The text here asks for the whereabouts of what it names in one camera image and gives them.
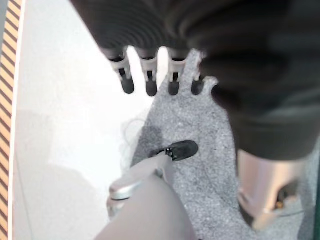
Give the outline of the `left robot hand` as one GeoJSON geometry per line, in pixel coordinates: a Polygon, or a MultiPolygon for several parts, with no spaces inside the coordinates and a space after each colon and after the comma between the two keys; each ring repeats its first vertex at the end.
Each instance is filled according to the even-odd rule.
{"type": "Polygon", "coordinates": [[[295,195],[320,135],[320,3],[317,0],[74,0],[105,54],[196,49],[217,78],[236,148],[238,204],[255,230],[295,195]]]}

